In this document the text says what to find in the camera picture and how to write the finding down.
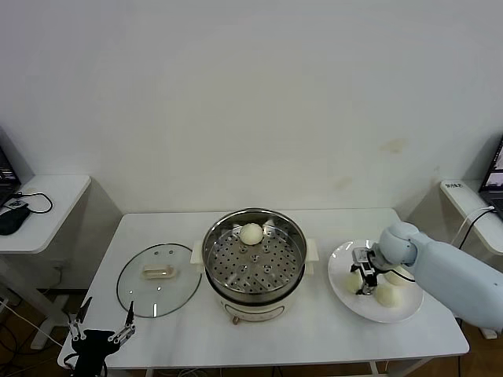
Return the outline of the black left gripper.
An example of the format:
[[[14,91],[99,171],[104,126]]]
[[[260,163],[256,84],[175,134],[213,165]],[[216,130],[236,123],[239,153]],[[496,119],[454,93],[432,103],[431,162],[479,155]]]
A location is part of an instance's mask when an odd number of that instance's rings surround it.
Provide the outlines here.
[[[89,297],[73,317],[68,316],[68,327],[72,337],[72,349],[76,362],[72,376],[107,376],[106,358],[118,351],[136,332],[134,325],[134,302],[130,302],[125,324],[118,331],[85,330],[83,321],[92,298]]]

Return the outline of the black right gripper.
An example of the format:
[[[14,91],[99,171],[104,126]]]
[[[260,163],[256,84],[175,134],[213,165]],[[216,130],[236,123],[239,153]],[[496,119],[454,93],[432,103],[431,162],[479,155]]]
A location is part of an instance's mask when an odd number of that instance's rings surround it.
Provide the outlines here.
[[[356,295],[372,295],[377,285],[378,268],[367,258],[353,257],[353,265],[350,272],[359,272],[364,283],[357,291]]]

